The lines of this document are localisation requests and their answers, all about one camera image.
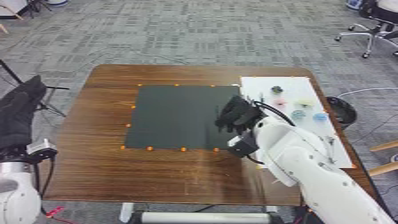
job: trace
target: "white paper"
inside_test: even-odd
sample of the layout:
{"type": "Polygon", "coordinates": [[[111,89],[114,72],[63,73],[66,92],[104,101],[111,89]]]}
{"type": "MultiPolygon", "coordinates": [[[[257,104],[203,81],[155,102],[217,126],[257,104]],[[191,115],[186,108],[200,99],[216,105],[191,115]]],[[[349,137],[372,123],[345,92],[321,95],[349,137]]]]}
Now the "white paper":
{"type": "MultiPolygon", "coordinates": [[[[242,94],[251,100],[262,101],[274,106],[281,112],[287,114],[290,119],[296,122],[297,127],[305,128],[313,132],[322,138],[333,137],[335,144],[329,149],[333,160],[340,168],[353,168],[353,161],[347,154],[345,146],[337,135],[337,130],[333,122],[328,118],[326,121],[313,119],[315,114],[324,113],[324,106],[321,99],[315,93],[313,85],[308,77],[242,77],[242,94]],[[274,94],[273,87],[281,86],[283,93],[274,94]],[[308,101],[313,106],[305,107],[301,102],[308,101]],[[303,110],[306,117],[303,120],[292,118],[292,113],[296,110],[303,110]]],[[[267,112],[267,115],[278,117],[273,112],[267,112]]]]}

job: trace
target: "gray carpet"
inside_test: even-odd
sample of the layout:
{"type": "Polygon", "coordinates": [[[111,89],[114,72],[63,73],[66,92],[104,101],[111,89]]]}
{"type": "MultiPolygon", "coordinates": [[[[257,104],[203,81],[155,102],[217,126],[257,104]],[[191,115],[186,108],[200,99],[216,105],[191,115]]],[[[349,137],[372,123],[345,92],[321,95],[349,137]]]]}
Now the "gray carpet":
{"type": "MultiPolygon", "coordinates": [[[[337,96],[361,88],[398,86],[395,49],[379,44],[365,60],[367,39],[347,37],[335,42],[338,32],[360,21],[374,24],[345,8],[344,0],[81,0],[52,13],[43,10],[34,19],[26,16],[26,21],[0,21],[11,32],[0,33],[0,55],[24,79],[42,74],[49,85],[72,88],[52,100],[66,113],[91,70],[107,63],[299,66],[313,71],[326,94],[337,96]]],[[[11,85],[0,72],[4,93],[11,85]]],[[[347,136],[369,169],[388,163],[397,153],[395,149],[370,152],[372,146],[398,139],[397,97],[398,91],[345,96],[360,111],[347,136]]],[[[38,113],[36,141],[45,137],[56,140],[61,124],[58,115],[38,113]]],[[[386,192],[398,184],[397,172],[374,180],[386,192]]],[[[393,188],[385,195],[393,215],[397,197],[393,188]]],[[[58,206],[66,206],[61,217],[77,223],[116,223],[122,204],[47,203],[49,209],[58,206]]],[[[187,211],[198,207],[152,205],[150,209],[187,211]]],[[[262,212],[260,207],[223,206],[212,211],[219,210],[262,212]]]]}

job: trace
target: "wooden table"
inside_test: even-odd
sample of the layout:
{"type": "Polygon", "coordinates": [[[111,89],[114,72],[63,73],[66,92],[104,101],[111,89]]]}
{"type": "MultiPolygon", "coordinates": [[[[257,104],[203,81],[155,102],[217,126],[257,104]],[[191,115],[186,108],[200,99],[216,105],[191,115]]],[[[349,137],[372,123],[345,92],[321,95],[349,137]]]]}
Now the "wooden table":
{"type": "MultiPolygon", "coordinates": [[[[306,76],[331,107],[310,70],[281,67],[100,65],[93,71],[58,139],[59,160],[49,200],[299,205],[297,187],[226,151],[123,149],[141,85],[232,85],[241,76],[306,76]]],[[[333,118],[354,164],[360,160],[333,118]]],[[[347,170],[372,196],[361,168],[347,170]]]]}

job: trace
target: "dark gray pad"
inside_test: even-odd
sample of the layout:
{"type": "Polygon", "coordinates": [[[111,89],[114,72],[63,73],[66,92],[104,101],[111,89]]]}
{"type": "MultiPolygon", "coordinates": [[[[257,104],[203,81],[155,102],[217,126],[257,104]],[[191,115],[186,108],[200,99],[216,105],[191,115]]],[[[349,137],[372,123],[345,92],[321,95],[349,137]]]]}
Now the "dark gray pad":
{"type": "Polygon", "coordinates": [[[241,89],[233,86],[145,86],[139,90],[127,148],[226,148],[235,133],[219,132],[217,113],[241,89]]]}

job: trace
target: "chair wheel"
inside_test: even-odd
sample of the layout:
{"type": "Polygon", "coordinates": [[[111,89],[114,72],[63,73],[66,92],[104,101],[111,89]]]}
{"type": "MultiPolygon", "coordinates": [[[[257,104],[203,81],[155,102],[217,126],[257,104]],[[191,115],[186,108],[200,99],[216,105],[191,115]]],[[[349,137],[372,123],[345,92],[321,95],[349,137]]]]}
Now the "chair wheel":
{"type": "Polygon", "coordinates": [[[369,58],[369,57],[370,57],[370,53],[365,53],[365,54],[363,54],[363,58],[369,58]]]}

